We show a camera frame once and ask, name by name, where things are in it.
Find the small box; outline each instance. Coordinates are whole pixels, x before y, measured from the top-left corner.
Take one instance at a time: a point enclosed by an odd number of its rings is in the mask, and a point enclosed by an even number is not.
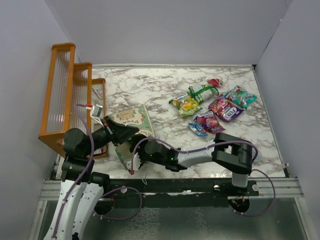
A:
[[[155,137],[155,132],[145,105],[137,106],[118,113],[113,113],[108,116],[116,123],[138,127],[140,131],[135,135]],[[130,147],[131,144],[128,141],[115,147],[115,152],[126,170],[129,170],[127,163],[131,162],[132,158],[132,153],[129,151]]]

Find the candy wrapper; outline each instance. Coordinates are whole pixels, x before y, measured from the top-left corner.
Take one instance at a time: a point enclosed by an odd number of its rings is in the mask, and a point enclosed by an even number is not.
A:
[[[199,106],[199,103],[194,100],[187,92],[171,99],[169,101],[169,104],[171,103],[178,108],[181,118],[192,116],[193,114],[195,114],[195,112],[202,109],[202,107]]]
[[[193,85],[189,87],[191,96],[202,104],[214,95],[219,95],[219,91],[212,85]]]
[[[218,96],[217,99],[209,105],[208,109],[212,110],[220,119],[227,123],[237,118],[244,111],[229,102],[223,94]]]
[[[244,88],[239,85],[235,86],[232,90],[228,91],[225,95],[226,99],[240,105],[241,107],[247,109],[248,104],[253,103],[257,96],[248,93]]]
[[[225,130],[212,110],[196,116],[194,121],[201,124],[203,129],[209,133],[217,134]]]
[[[200,137],[208,136],[208,134],[206,134],[206,130],[204,130],[204,128],[197,122],[189,122],[189,127],[196,135]]]
[[[207,82],[216,88],[219,88],[224,85],[224,82],[218,78],[209,79]]]

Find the white marble surface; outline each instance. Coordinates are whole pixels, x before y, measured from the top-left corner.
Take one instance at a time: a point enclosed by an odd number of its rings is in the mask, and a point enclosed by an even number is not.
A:
[[[145,104],[156,137],[176,147],[201,146],[215,138],[209,133],[207,137],[195,135],[188,126],[194,116],[180,118],[177,108],[169,100],[188,90],[190,85],[206,84],[208,79],[222,79],[224,86],[218,90],[225,93],[235,85],[243,86],[248,92],[258,96],[256,102],[249,105],[238,118],[232,122],[220,124],[226,129],[224,133],[251,141],[259,151],[259,158],[253,168],[267,173],[271,177],[284,177],[279,153],[270,129],[265,108],[260,97],[253,71],[248,68],[133,68],[133,69],[93,69],[92,78],[106,79],[107,114],[120,112]],[[92,93],[93,102],[99,102]],[[215,99],[202,103],[203,109]],[[214,162],[195,165],[187,170],[171,172],[164,166],[146,162],[131,176],[120,163],[114,147],[109,145],[109,157],[97,159],[93,171],[109,174],[111,178],[223,178],[230,177],[230,171]],[[252,176],[261,177],[253,172]]]

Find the robotic arm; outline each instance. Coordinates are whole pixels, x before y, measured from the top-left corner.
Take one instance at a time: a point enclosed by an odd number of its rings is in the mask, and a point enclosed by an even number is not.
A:
[[[143,136],[134,136],[139,129],[118,124],[108,117],[103,119],[103,127],[92,133],[94,148],[99,149],[112,142],[115,146],[131,139],[133,151]],[[94,161],[71,194],[64,201],[67,191],[86,168],[91,152],[89,136],[78,128],[69,129],[64,135],[65,161],[62,165],[62,181],[58,204],[44,240],[81,240],[86,224],[98,200],[111,190],[107,174],[93,172]],[[232,171],[232,187],[235,192],[246,192],[248,175],[252,171],[252,151],[250,142],[225,134],[216,134],[215,139],[202,148],[167,148],[156,140],[144,141],[139,145],[134,159],[165,166],[173,172],[185,170],[193,165],[216,162]],[[226,149],[231,146],[231,153]]]

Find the pink candy package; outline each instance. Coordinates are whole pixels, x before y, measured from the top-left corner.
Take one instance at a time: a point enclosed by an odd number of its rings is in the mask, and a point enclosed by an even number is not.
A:
[[[217,134],[225,130],[211,110],[196,116],[194,122],[200,124],[209,133]]]
[[[209,105],[208,109],[212,110],[220,119],[227,123],[237,118],[244,111],[229,102],[223,94],[218,96],[216,100]]]
[[[222,86],[224,84],[224,82],[218,78],[209,79],[207,82],[217,88],[219,88],[220,86]]]

